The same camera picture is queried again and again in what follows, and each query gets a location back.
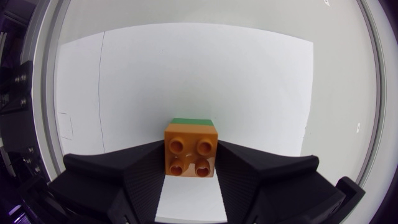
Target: white surface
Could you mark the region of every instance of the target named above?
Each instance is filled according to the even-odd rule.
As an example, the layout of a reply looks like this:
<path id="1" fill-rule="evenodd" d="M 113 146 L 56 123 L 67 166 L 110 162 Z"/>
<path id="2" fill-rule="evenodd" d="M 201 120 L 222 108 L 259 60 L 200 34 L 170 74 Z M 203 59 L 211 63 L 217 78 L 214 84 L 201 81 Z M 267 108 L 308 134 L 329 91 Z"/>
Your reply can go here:
<path id="1" fill-rule="evenodd" d="M 105 151 L 163 139 L 172 118 L 203 118 L 221 140 L 299 156 L 312 74 L 312 43 L 273 32 L 182 23 L 107 31 Z M 166 177 L 157 216 L 226 220 L 217 179 Z"/>
<path id="2" fill-rule="evenodd" d="M 398 166 L 398 45 L 389 21 L 377 0 L 368 0 L 379 32 L 386 67 L 386 115 L 382 138 L 372 170 L 365 182 L 362 201 L 345 221 L 369 223 L 384 199 Z"/>
<path id="3" fill-rule="evenodd" d="M 217 173 L 212 178 L 166 175 L 156 217 L 225 222 Z"/>
<path id="4" fill-rule="evenodd" d="M 298 6 L 311 14 L 312 24 L 296 32 L 314 42 L 311 111 L 302 156 L 318 156 L 317 171 L 335 185 L 344 176 L 355 181 L 366 157 L 376 110 L 376 69 L 358 3 L 330 1 L 328 7 L 320 2 L 328 10 Z M 290 25 L 287 29 L 295 30 Z"/>
<path id="5" fill-rule="evenodd" d="M 56 110 L 63 154 L 104 153 L 98 99 L 103 33 L 60 46 Z"/>
<path id="6" fill-rule="evenodd" d="M 188 223 L 197 223 L 197 224 L 212 223 L 212 224 L 214 224 L 214 221 L 182 220 L 182 219 L 164 218 L 164 217 L 155 217 L 155 222 L 160 222 L 160 223 L 181 223 L 181 224 L 188 224 Z"/>

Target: orange lego brick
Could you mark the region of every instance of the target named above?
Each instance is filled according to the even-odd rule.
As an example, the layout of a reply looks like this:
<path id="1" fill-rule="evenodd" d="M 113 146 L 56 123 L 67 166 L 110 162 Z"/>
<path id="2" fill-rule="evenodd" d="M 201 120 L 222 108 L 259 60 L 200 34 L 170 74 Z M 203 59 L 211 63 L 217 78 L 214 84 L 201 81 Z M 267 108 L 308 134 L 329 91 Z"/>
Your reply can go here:
<path id="1" fill-rule="evenodd" d="M 166 175 L 213 177 L 217 138 L 210 120 L 173 119 L 164 131 Z"/>

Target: white backdrop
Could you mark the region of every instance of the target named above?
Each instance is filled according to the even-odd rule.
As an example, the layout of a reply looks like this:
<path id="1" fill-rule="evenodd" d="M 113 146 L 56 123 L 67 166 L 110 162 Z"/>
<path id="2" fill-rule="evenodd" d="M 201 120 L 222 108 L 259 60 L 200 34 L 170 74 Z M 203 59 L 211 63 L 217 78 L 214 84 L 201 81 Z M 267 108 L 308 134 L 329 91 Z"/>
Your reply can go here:
<path id="1" fill-rule="evenodd" d="M 101 50 L 99 111 L 81 102 L 68 106 L 79 119 L 88 113 L 81 110 L 98 114 L 106 152 L 162 139 L 172 118 L 198 118 L 211 119 L 221 140 L 300 155 L 312 92 L 311 42 L 264 30 L 178 23 L 107 31 Z M 58 67 L 58 75 L 71 66 L 91 66 L 84 60 L 63 63 L 68 66 Z M 62 103 L 57 98 L 57 108 Z M 71 116 L 73 128 L 79 119 Z M 63 151 L 75 152 L 66 145 Z M 217 179 L 167 176 L 157 216 L 226 220 Z"/>
<path id="2" fill-rule="evenodd" d="M 104 153 L 98 100 L 103 33 L 57 51 L 55 108 L 63 154 Z"/>

